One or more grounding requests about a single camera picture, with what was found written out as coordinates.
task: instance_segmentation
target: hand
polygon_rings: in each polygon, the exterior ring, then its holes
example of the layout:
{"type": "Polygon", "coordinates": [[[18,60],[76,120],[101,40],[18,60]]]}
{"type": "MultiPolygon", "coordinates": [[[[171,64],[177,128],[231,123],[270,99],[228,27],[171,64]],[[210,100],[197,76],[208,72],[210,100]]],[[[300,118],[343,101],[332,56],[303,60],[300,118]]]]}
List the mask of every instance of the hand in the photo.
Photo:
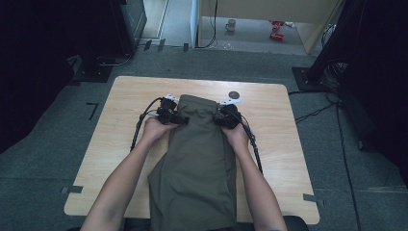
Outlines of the hand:
{"type": "Polygon", "coordinates": [[[238,124],[234,129],[221,127],[222,132],[227,136],[227,139],[234,150],[248,148],[249,137],[241,124],[238,124]]]}
{"type": "Polygon", "coordinates": [[[143,140],[154,142],[162,137],[166,131],[177,126],[178,124],[174,123],[162,124],[159,119],[152,116],[144,122],[143,136],[141,138],[143,140]]]}

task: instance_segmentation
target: olive green cloth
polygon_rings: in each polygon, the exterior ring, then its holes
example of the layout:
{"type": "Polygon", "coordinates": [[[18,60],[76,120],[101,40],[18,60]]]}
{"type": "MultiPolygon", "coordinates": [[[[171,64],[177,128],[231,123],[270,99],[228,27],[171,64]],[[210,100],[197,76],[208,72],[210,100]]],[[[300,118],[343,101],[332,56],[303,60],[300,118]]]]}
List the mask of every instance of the olive green cloth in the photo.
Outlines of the olive green cloth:
{"type": "Polygon", "coordinates": [[[148,176],[152,230],[213,230],[236,225],[235,153],[213,122],[217,102],[180,97],[189,124],[172,130],[168,151],[148,176]]]}

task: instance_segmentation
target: red object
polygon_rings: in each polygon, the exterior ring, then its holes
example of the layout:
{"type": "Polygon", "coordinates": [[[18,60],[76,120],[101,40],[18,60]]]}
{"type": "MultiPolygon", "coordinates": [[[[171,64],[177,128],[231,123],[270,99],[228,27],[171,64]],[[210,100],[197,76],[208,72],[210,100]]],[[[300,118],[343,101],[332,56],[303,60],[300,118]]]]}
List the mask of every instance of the red object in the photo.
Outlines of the red object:
{"type": "Polygon", "coordinates": [[[272,25],[276,25],[276,26],[283,26],[283,24],[285,24],[285,22],[284,21],[272,21],[271,22],[272,23],[272,25]]]}
{"type": "Polygon", "coordinates": [[[272,33],[270,34],[271,39],[276,39],[276,40],[283,40],[283,35],[277,34],[277,33],[272,33]]]}
{"type": "Polygon", "coordinates": [[[272,31],[277,32],[281,26],[285,24],[284,21],[271,21],[272,23],[272,31]]]}

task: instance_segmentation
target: forearm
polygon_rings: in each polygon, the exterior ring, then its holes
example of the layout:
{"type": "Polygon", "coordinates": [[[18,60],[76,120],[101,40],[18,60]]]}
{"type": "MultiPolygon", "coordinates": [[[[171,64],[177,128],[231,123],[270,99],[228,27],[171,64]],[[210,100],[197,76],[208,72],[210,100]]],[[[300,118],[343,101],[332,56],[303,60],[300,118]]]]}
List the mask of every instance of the forearm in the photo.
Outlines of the forearm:
{"type": "Polygon", "coordinates": [[[236,151],[242,169],[246,200],[256,230],[286,230],[279,204],[247,148],[236,151]]]}
{"type": "Polygon", "coordinates": [[[151,145],[150,141],[141,139],[111,173],[89,211],[83,230],[94,228],[96,222],[106,223],[102,226],[106,230],[119,228],[151,145]]]}

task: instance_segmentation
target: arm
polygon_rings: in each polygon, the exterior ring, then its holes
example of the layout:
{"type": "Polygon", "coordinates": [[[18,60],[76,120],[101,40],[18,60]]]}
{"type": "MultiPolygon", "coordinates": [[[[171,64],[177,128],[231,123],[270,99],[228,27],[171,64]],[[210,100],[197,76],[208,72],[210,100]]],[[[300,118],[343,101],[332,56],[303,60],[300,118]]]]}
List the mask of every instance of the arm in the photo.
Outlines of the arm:
{"type": "Polygon", "coordinates": [[[163,125],[154,117],[145,121],[143,136],[106,180],[81,230],[119,229],[150,147],[167,130],[176,126],[176,124],[163,125]]]}
{"type": "Polygon", "coordinates": [[[222,128],[240,162],[249,212],[255,230],[286,231],[273,190],[255,165],[248,149],[248,136],[239,124],[234,129],[222,128]]]}

